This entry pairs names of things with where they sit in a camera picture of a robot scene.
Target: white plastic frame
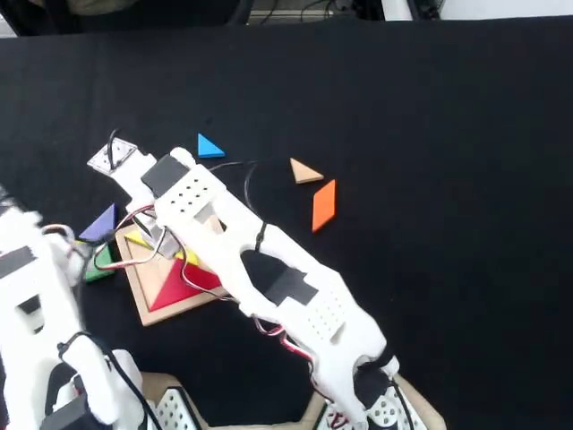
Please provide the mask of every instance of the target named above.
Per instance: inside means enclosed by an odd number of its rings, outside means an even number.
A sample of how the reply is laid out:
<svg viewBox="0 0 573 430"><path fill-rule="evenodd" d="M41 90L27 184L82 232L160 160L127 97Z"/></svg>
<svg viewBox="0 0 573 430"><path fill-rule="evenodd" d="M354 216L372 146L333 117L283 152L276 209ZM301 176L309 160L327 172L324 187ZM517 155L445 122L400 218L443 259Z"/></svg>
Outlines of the white plastic frame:
<svg viewBox="0 0 573 430"><path fill-rule="evenodd" d="M0 249L7 253L28 246L36 260L0 279L0 353L6 381L4 398L10 429L38 429L45 418L47 384L61 363L57 345L83 331L71 291L71 280L81 273L81 262L71 245L58 234L43 235L41 217L12 207L0 216ZM38 295L41 311L31 318L18 306ZM34 330L43 325L38 333ZM141 375L127 352L122 367L137 380ZM143 419L135 396L110 372L99 348L80 336L64 353L64 360L81 376L94 417L116 430L131 430Z"/></svg>
<svg viewBox="0 0 573 430"><path fill-rule="evenodd" d="M355 396L354 371L386 347L376 322L354 301L337 272L317 262L280 228L268 225L260 251L306 273L304 281L318 290L308 305L290 297L279 306L270 302L253 286L241 260L243 251L254 249L262 220L204 166L190 163L186 150L176 148L171 156L190 170L156 200L158 224L169 227L217 273L246 316L282 325L308 350L312 378L321 392L355 428L367 428L366 411ZM222 234L203 225L213 213L227 226ZM317 327L319 320L323 320L321 327Z"/></svg>

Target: yellow triangle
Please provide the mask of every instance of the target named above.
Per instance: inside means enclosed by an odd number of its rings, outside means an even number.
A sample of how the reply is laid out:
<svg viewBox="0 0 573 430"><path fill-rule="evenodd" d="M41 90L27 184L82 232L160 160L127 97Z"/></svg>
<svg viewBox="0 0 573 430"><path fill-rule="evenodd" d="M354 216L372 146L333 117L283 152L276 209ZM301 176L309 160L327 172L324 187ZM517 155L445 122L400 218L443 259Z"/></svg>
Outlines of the yellow triangle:
<svg viewBox="0 0 573 430"><path fill-rule="evenodd" d="M297 184L304 184L324 179L324 176L319 172L312 170L296 159L290 159L290 166L293 169L293 174L295 175L295 181Z"/></svg>
<svg viewBox="0 0 573 430"><path fill-rule="evenodd" d="M135 229L134 231L130 231L129 233L127 233L125 235L125 238L127 240L131 240L137 245L145 246L146 248L151 249L148 243L143 240L143 237L141 237L140 230L138 229ZM183 257L184 257L183 251L181 250L177 254L175 254L175 258L178 258L179 260L183 260ZM195 255L195 253L193 251L190 251L189 249L187 250L187 262L189 264L195 264L195 265L199 264L197 255Z"/></svg>

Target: beige base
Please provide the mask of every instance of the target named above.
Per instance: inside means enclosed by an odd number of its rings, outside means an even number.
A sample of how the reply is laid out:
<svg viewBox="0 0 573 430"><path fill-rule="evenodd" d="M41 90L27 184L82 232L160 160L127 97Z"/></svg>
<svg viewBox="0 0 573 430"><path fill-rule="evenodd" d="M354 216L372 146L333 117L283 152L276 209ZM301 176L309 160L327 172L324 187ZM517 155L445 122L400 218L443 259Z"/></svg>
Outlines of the beige base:
<svg viewBox="0 0 573 430"><path fill-rule="evenodd" d="M129 226L122 228L115 235L119 253L122 260L131 259L144 259L150 254L150 250L133 243L125 238L125 235L136 229L136 227ZM172 316L182 312L193 309L194 307L204 305L212 300L215 300L210 294L201 293L197 296L186 298L172 305L165 306L157 311L150 311L159 291L163 287L171 268L173 261L168 260L161 255L156 255L150 262L139 264L125 268L127 279L129 280L130 287L132 288L133 298L137 306L137 311L140 315L141 323L145 326L158 323L166 320ZM221 295L225 294L222 287L212 289L212 292Z"/></svg>
<svg viewBox="0 0 573 430"><path fill-rule="evenodd" d="M169 387L181 387L181 384L170 374L147 374L143 373L143 395L148 400L159 403L163 394ZM406 394L408 400L418 413L428 430L446 430L446 423L441 415L432 407L430 403L420 394L406 379L397 375L396 381ZM220 426L211 427L199 413L199 410L192 402L189 394L185 392L193 413L197 417L202 430L312 430L321 416L324 407L324 399L316 392L312 395L311 401L304 412L303 418L297 423L275 424L273 426Z"/></svg>

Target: tangram piece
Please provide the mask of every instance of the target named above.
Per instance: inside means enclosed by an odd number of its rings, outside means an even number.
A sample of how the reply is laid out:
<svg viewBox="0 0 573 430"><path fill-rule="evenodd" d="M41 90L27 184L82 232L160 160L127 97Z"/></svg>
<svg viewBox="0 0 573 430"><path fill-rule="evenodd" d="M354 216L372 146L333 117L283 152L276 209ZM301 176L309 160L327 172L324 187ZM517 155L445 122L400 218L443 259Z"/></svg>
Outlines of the tangram piece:
<svg viewBox="0 0 573 430"><path fill-rule="evenodd" d="M83 233L80 234L80 240L95 242L114 228L115 204L112 204L88 228L83 230Z"/></svg>
<svg viewBox="0 0 573 430"><path fill-rule="evenodd" d="M98 265L107 266L112 262L113 260L111 258L111 253L109 252L109 246L106 246L98 255ZM86 282L92 282L94 280L105 278L106 276L109 276L113 273L114 271L101 271L100 269L97 269L96 265L94 264L94 258L91 257L91 260L88 263L88 268L86 270L85 280Z"/></svg>
<svg viewBox="0 0 573 430"><path fill-rule="evenodd" d="M307 182L320 181L324 179L324 176L319 172L305 166L297 159L290 159L290 166L293 169L293 175L295 175L295 181L297 184L305 184Z"/></svg>
<svg viewBox="0 0 573 430"><path fill-rule="evenodd" d="M332 179L314 195L312 202L312 231L316 232L336 214L336 179Z"/></svg>
<svg viewBox="0 0 573 430"><path fill-rule="evenodd" d="M201 133L197 136L197 153L201 159L225 157L225 152Z"/></svg>
<svg viewBox="0 0 573 430"><path fill-rule="evenodd" d="M151 249L149 244L143 240L143 237L141 237L140 230L138 230L137 228L135 230L133 230L132 232L126 234L125 238L127 240L131 240L132 242L134 242L137 245L145 246L146 248ZM183 258L184 258L183 251L177 252L177 254L175 254L175 258L183 260ZM191 251L189 249L187 250L187 262L189 264L195 264L195 265L197 265L199 263L199 260L197 259L197 255L195 255L193 253L193 251Z"/></svg>
<svg viewBox="0 0 573 430"><path fill-rule="evenodd" d="M180 302L186 298L195 297L201 294L198 289L187 285L181 279L181 269L183 268L183 265L184 263L182 260L176 260L174 262L171 272L159 291L153 306L150 308L151 312L157 311L165 306L172 305L173 303ZM204 271L192 264L187 264L187 266L185 266L185 276L193 284L208 290L220 287L221 285L221 282L218 280L216 275L209 271Z"/></svg>
<svg viewBox="0 0 573 430"><path fill-rule="evenodd" d="M147 247L137 245L132 240L128 240L125 235L136 230L134 225L122 228L115 235L117 247L122 256L122 260L143 259L149 256L150 250ZM161 255L156 255L150 262L145 264L138 264L135 266L125 268L127 279L129 280L130 287L133 292L133 299L137 305L137 311L141 318L143 325L152 325L160 321L166 320L172 316L182 312L193 309L194 307L204 305L212 300L215 300L210 294L200 293L193 297L188 297L184 300L167 305L156 311L151 311L158 299L167 277L172 272L173 265L176 260L168 260ZM222 287L212 289L212 292L221 295L225 294Z"/></svg>

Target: black cloth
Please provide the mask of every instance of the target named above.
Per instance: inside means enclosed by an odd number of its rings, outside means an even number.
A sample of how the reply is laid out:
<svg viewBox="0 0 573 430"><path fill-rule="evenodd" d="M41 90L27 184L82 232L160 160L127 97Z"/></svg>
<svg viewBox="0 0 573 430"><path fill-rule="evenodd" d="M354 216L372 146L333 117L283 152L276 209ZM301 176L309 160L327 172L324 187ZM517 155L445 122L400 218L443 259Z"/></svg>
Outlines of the black cloth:
<svg viewBox="0 0 573 430"><path fill-rule="evenodd" d="M257 212L340 271L451 428L571 428L572 39L562 18L2 40L0 181L81 231L126 202L85 166L112 129L156 156L205 133L261 161ZM338 181L316 235L321 185L288 157ZM89 330L212 425L303 414L306 364L232 304L143 328L122 272L84 299Z"/></svg>

